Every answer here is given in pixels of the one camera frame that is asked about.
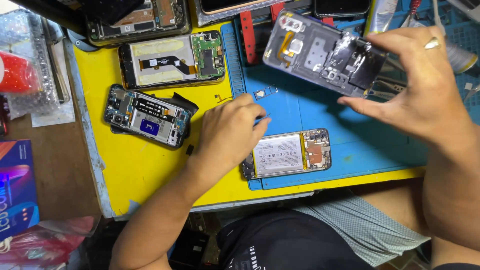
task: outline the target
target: forearm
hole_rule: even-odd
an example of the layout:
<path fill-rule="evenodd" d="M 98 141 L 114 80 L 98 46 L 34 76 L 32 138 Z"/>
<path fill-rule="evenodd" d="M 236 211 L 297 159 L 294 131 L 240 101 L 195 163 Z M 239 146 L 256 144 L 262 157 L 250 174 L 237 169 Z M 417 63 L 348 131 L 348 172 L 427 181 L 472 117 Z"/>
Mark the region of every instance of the forearm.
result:
<path fill-rule="evenodd" d="M 423 184 L 423 209 L 432 233 L 480 250 L 480 128 L 445 131 L 430 147 Z"/>
<path fill-rule="evenodd" d="M 112 252 L 111 268 L 138 269 L 163 255 L 173 245 L 193 203 L 208 190 L 200 182 L 201 168 L 187 162 L 180 174 L 157 190 L 135 213 Z"/>

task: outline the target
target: workbench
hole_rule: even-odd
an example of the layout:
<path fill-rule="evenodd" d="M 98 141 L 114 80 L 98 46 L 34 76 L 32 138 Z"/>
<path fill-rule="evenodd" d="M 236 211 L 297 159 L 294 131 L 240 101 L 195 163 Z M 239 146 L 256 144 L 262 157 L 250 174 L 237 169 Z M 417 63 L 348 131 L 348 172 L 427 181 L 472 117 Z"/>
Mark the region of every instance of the workbench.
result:
<path fill-rule="evenodd" d="M 193 28 L 193 33 L 220 30 L 222 24 Z M 195 87 L 164 88 L 145 91 L 159 98 L 170 98 L 174 92 L 196 103 L 200 108 L 192 119 L 191 135 L 179 149 L 169 148 L 134 135 L 115 135 L 103 121 L 109 87 L 121 84 L 116 49 L 83 52 L 74 49 L 81 78 L 77 91 L 84 132 L 103 215 L 107 218 L 128 217 L 158 188 L 170 181 L 188 159 L 187 147 L 198 146 L 202 115 L 218 105 L 219 99 L 232 95 L 228 74 L 222 83 Z M 216 186 L 200 197 L 192 211 L 223 209 L 232 206 L 309 196 L 316 190 L 367 184 L 424 175 L 423 168 L 383 172 L 313 184 L 252 191 L 240 168 L 228 173 Z"/>

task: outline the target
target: smartphone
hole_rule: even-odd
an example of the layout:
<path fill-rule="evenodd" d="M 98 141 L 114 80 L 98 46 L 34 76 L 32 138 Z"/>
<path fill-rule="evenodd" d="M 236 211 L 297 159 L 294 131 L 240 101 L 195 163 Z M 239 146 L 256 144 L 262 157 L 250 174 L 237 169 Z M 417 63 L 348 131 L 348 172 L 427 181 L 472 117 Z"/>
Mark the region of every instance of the smartphone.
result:
<path fill-rule="evenodd" d="M 137 91 L 110 87 L 104 121 L 124 131 L 180 148 L 190 127 L 192 113 L 179 105 Z"/>
<path fill-rule="evenodd" d="M 133 10 L 144 4 L 144 0 L 78 0 L 85 14 L 95 16 L 107 25 L 113 25 Z"/>
<path fill-rule="evenodd" d="M 315 17 L 352 17 L 367 13 L 370 0 L 314 0 Z"/>
<path fill-rule="evenodd" d="M 187 0 L 144 0 L 143 5 L 113 25 L 87 16 L 87 28 L 90 43 L 108 47 L 192 31 Z"/>
<path fill-rule="evenodd" d="M 242 163 L 247 179 L 327 170 L 330 136 L 324 128 L 263 137 Z"/>
<path fill-rule="evenodd" d="M 127 90 L 217 83 L 225 77 L 220 32 L 126 43 L 119 47 Z"/>
<path fill-rule="evenodd" d="M 264 64 L 349 97 L 367 96 L 387 52 L 289 10 L 275 22 Z"/>
<path fill-rule="evenodd" d="M 200 7 L 205 14 L 214 14 L 265 2 L 267 0 L 200 0 Z"/>

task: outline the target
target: blue box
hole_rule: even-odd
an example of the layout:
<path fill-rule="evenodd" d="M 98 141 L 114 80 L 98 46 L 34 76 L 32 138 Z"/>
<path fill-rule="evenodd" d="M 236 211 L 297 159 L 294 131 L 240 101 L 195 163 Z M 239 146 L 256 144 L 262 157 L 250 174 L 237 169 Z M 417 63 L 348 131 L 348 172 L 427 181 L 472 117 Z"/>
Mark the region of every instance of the blue box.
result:
<path fill-rule="evenodd" d="M 0 142 L 0 241 L 39 222 L 30 140 Z"/>

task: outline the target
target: white sticker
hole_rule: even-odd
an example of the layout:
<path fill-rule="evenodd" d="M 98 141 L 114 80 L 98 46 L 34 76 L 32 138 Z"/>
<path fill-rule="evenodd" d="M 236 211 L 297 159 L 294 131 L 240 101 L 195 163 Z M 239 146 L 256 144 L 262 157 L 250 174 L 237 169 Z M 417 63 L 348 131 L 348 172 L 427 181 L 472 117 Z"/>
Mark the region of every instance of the white sticker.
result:
<path fill-rule="evenodd" d="M 253 149 L 257 176 L 303 170 L 300 135 L 262 139 Z"/>

